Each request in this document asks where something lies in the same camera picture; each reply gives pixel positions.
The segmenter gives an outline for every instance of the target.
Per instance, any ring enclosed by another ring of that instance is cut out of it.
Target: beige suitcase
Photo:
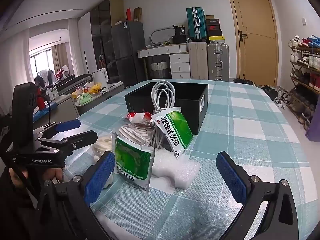
[[[190,42],[188,45],[191,79],[208,80],[206,42]]]

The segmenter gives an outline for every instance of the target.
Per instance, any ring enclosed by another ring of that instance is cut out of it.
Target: white electric kettle
[[[108,78],[107,70],[105,68],[101,68],[95,72],[92,72],[92,78],[95,84],[101,83],[101,88],[105,87],[103,89],[104,91],[107,92],[109,90],[109,87],[108,87],[109,78]]]

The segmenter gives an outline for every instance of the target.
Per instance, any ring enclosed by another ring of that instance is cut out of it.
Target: brown curtain
[[[51,51],[52,51],[54,72],[58,73],[59,70],[62,69],[62,66],[69,65],[66,46],[64,43],[61,43],[61,44],[52,46]]]

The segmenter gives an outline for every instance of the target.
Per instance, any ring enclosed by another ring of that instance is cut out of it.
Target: hand
[[[28,171],[26,169],[21,169],[22,174],[26,177],[26,179],[28,178]],[[20,180],[20,178],[18,177],[18,175],[14,172],[13,169],[9,169],[9,173],[10,173],[10,177],[12,180],[12,183],[14,184],[15,187],[17,188],[23,188],[25,187],[25,185],[23,184],[23,182]],[[62,181],[62,169],[56,169],[56,168],[50,168],[47,169],[43,174],[42,174],[42,179],[45,181],[47,179],[53,179],[54,177],[56,177],[59,181]]]

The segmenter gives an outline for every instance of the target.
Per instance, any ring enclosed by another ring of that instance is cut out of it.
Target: wooden door
[[[237,74],[258,85],[276,85],[278,40],[269,0],[230,0],[237,36]]]

